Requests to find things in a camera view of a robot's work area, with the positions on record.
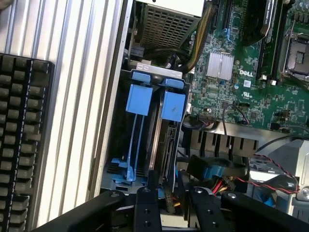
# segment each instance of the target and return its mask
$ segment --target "screw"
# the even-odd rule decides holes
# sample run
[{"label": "screw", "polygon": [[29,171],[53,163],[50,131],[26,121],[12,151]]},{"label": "screw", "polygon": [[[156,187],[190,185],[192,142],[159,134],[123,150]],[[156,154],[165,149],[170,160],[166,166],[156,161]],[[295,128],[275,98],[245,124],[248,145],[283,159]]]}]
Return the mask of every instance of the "screw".
[{"label": "screw", "polygon": [[236,195],[235,195],[234,193],[229,193],[228,196],[229,196],[230,198],[233,198],[233,199],[236,198]]},{"label": "screw", "polygon": [[203,189],[201,189],[201,188],[196,188],[196,189],[195,189],[195,192],[197,192],[197,193],[202,193],[202,192],[203,192]]},{"label": "screw", "polygon": [[111,194],[111,197],[119,197],[119,194],[116,193],[116,192],[113,192],[113,193]]},{"label": "screw", "polygon": [[304,196],[305,196],[306,198],[309,199],[309,188],[304,188],[304,189],[303,189],[303,194],[304,194]]}]

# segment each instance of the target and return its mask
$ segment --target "green circuit board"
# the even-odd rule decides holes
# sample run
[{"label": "green circuit board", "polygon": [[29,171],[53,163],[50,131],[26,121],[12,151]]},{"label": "green circuit board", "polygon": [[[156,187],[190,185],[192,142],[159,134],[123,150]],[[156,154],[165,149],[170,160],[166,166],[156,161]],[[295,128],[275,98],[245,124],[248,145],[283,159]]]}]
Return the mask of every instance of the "green circuit board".
[{"label": "green circuit board", "polygon": [[[208,39],[199,59],[192,80],[189,101],[192,105],[192,116],[211,110],[218,120],[222,118],[223,108],[227,104],[245,102],[250,107],[242,108],[249,119],[249,127],[270,129],[271,123],[282,127],[297,125],[307,127],[309,115],[309,91],[283,83],[272,86],[256,80],[261,42],[244,47],[241,44],[248,0],[234,0],[229,21],[229,39],[222,37],[221,29],[208,34]],[[223,11],[219,9],[218,28],[222,28]],[[286,29],[292,24],[287,20]],[[309,24],[299,24],[295,30],[308,31]],[[211,52],[225,52],[234,55],[232,79],[224,81],[207,76]],[[288,110],[289,116],[282,119],[278,112]],[[237,123],[242,120],[241,114],[229,109],[225,115],[226,122]],[[291,134],[306,135],[299,128],[291,129]]]}]

